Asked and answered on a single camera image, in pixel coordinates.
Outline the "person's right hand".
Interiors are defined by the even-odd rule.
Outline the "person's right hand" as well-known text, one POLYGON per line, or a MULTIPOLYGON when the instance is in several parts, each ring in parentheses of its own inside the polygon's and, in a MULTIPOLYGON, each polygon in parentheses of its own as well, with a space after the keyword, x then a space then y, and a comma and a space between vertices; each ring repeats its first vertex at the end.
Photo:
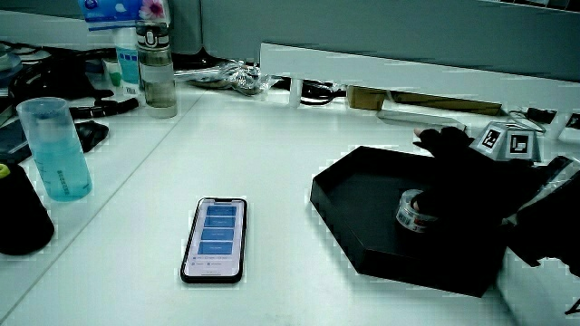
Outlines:
POLYGON ((442 223, 500 225, 545 182, 542 171, 528 161, 496 161, 477 152, 460 129, 416 129, 414 134, 419 138, 415 144, 434 157, 437 182, 413 198, 411 207, 442 223))

